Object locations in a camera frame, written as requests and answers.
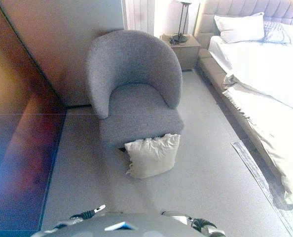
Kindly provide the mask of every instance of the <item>bed frame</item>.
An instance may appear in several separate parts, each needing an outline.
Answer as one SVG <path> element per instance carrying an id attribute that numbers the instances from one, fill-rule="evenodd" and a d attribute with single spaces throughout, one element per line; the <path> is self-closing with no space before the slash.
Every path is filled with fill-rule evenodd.
<path id="1" fill-rule="evenodd" d="M 234 114 L 238 123 L 251 139 L 268 167 L 273 174 L 281 180 L 280 172 L 272 163 L 257 134 L 250 127 L 243 115 L 239 113 L 231 102 L 222 94 L 222 92 L 225 91 L 222 82 L 226 73 L 208 52 L 210 38 L 214 35 L 220 35 L 214 21 L 215 15 L 237 17 L 249 16 L 258 12 L 265 12 L 264 20 L 293 25 L 293 0 L 206 0 L 200 6 L 194 34 L 201 44 L 197 68 L 210 80 L 226 106 L 230 109 L 231 113 Z"/>

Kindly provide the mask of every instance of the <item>tufted headboard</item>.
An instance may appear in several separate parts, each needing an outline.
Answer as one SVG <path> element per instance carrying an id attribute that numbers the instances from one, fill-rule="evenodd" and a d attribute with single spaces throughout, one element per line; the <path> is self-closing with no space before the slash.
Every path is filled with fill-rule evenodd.
<path id="1" fill-rule="evenodd" d="M 265 12 L 264 20 L 293 25 L 293 0 L 205 0 L 201 4 L 194 36 L 208 49 L 210 38 L 219 35 L 215 15 L 250 16 Z"/>

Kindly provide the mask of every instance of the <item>nightstand drawer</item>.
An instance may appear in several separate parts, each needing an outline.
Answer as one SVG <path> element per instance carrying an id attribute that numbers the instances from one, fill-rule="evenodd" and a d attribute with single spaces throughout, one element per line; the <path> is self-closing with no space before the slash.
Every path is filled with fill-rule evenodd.
<path id="1" fill-rule="evenodd" d="M 181 48 L 172 48 L 178 58 L 181 57 Z"/>
<path id="2" fill-rule="evenodd" d="M 199 47 L 184 47 L 179 48 L 180 55 L 179 57 L 182 58 L 194 58 L 198 55 Z"/>

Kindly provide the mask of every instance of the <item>armchair seat cushion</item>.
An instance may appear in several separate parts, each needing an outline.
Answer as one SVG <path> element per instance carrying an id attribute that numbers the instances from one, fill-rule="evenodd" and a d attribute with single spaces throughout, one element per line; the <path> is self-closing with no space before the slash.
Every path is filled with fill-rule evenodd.
<path id="1" fill-rule="evenodd" d="M 100 120 L 101 140 L 107 147 L 121 148 L 136 139 L 179 134 L 182 128 L 177 110 L 170 109 L 155 88 L 143 83 L 116 88 L 110 96 L 109 117 Z"/>

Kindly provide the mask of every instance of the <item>table lamp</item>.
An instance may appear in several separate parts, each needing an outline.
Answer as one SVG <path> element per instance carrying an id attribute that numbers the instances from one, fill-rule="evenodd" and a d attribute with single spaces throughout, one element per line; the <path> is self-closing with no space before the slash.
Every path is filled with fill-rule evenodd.
<path id="1" fill-rule="evenodd" d="M 181 2 L 183 6 L 182 6 L 182 14 L 181 14 L 181 20 L 180 20 L 180 27 L 178 29 L 178 34 L 172 36 L 171 41 L 173 44 L 184 43 L 188 40 L 188 38 L 186 36 L 184 36 L 184 32 L 185 32 L 185 25 L 186 25 L 186 20 L 187 20 L 187 16 L 188 16 L 188 8 L 189 8 L 189 5 L 193 3 L 193 0 L 177 0 L 177 1 Z M 186 10 L 186 17 L 185 17 L 185 21 L 184 21 L 183 33 L 181 33 L 181 25 L 182 25 L 184 7 L 186 7 L 187 10 Z"/>

